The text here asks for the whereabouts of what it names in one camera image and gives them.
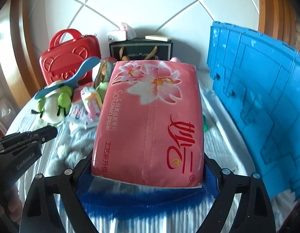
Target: blue plastic crate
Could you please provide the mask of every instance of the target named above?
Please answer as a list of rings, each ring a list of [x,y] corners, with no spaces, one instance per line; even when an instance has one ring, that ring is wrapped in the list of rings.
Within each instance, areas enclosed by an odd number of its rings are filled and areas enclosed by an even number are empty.
[[[291,189],[300,198],[299,53],[260,32],[214,22],[207,63],[268,194]]]

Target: gray plush toy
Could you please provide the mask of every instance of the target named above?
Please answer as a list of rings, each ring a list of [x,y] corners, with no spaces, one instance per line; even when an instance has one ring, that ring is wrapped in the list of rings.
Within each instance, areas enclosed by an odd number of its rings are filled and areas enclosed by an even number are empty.
[[[66,169],[73,169],[77,163],[87,157],[94,147],[94,139],[86,138],[73,146],[61,145],[56,158],[48,164],[48,175],[60,175]]]

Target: box handle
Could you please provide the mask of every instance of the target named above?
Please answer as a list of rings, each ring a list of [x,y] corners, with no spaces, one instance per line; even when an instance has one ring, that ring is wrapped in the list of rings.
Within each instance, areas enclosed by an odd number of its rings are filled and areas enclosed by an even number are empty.
[[[79,37],[82,36],[82,34],[81,34],[79,31],[75,30],[75,29],[65,29],[65,30],[61,30],[61,31],[59,31],[58,33],[56,33],[56,34],[52,37],[52,39],[51,39],[51,41],[50,41],[49,49],[58,46],[61,37],[62,37],[65,33],[70,34],[70,35],[73,37],[73,40],[76,40],[77,38],[79,38]]]

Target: green and white stuffed toy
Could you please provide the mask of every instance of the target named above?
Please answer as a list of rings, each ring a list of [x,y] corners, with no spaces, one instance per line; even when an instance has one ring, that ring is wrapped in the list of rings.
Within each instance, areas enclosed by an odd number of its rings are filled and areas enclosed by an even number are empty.
[[[49,85],[52,87],[62,81],[55,81]],[[36,109],[33,114],[40,114],[40,119],[49,124],[57,124],[64,120],[71,107],[71,97],[73,89],[68,86],[62,86],[44,98],[37,101]]]

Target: black gift box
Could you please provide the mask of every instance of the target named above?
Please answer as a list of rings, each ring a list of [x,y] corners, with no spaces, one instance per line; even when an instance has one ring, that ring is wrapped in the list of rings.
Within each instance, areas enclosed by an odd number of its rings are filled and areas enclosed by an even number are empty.
[[[122,57],[127,56],[130,60],[144,60],[155,46],[157,46],[157,52],[151,58],[152,60],[168,61],[172,58],[173,42],[147,40],[144,38],[110,43],[110,56],[120,61],[120,50],[124,47]]]

